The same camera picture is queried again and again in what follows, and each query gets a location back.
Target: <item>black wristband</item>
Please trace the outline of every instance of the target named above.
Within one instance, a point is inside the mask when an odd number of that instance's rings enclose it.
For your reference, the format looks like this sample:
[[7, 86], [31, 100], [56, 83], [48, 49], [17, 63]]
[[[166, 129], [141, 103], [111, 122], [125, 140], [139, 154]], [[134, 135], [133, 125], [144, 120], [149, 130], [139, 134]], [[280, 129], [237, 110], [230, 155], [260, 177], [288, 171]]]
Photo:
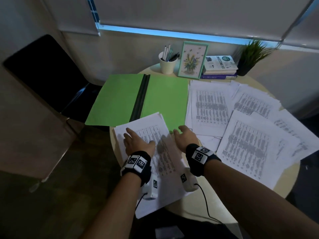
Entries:
[[186, 147], [186, 158], [190, 167], [190, 172], [199, 177], [204, 174], [204, 165], [212, 159], [221, 161], [213, 152], [197, 144], [189, 144]]
[[151, 157], [145, 151], [137, 151], [131, 154], [121, 169], [121, 176], [131, 172], [141, 178], [141, 187], [151, 178]]

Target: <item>white cup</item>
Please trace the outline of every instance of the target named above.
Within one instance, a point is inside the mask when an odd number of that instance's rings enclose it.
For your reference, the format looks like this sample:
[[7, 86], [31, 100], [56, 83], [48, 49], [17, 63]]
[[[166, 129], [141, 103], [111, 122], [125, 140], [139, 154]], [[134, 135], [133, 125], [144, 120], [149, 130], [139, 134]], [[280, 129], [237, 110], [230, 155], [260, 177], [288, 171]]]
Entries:
[[159, 65], [160, 65], [160, 69], [161, 69], [161, 72], [165, 75], [170, 75], [171, 73], [173, 73], [174, 71], [174, 68], [175, 68], [175, 64], [176, 64], [176, 60], [172, 61], [172, 62], [165, 62], [163, 60], [161, 60], [161, 58], [163, 57], [163, 53], [164, 52], [161, 52], [159, 54]]

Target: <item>purple book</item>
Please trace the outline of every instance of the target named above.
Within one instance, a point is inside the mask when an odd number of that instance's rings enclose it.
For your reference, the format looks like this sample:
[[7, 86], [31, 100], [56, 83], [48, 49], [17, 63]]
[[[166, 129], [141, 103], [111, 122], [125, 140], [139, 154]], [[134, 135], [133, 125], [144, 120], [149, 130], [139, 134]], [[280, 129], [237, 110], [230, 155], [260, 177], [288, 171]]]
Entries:
[[201, 79], [207, 80], [234, 80], [237, 77], [237, 73], [234, 75], [201, 75]]

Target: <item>green folder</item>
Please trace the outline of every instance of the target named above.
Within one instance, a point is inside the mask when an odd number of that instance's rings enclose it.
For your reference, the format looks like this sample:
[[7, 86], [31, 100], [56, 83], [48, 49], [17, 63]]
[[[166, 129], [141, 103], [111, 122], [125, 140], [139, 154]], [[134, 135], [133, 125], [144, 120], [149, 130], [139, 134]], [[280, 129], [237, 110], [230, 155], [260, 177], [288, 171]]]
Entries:
[[[86, 125], [118, 126], [130, 121], [143, 74], [110, 75], [86, 119]], [[185, 124], [188, 80], [180, 77], [150, 75], [140, 117], [159, 112], [169, 130]]]

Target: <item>chair backrest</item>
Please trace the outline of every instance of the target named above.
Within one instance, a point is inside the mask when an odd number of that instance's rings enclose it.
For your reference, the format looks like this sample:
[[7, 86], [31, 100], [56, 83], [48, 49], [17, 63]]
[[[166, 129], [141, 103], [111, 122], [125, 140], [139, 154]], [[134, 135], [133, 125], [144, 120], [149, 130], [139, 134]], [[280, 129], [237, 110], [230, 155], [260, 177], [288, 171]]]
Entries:
[[22, 48], [3, 65], [58, 112], [89, 83], [50, 35]]

